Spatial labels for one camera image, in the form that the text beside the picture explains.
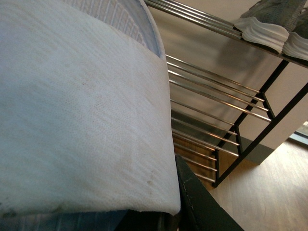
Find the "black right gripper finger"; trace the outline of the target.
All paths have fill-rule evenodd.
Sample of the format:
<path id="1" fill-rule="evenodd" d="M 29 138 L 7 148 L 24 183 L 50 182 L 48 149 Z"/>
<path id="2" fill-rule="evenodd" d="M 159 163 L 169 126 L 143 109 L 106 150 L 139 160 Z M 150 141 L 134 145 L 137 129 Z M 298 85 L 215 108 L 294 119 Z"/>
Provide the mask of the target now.
<path id="1" fill-rule="evenodd" d="M 242 231 L 217 203 L 183 157 L 175 155 L 181 198 L 180 231 Z"/>

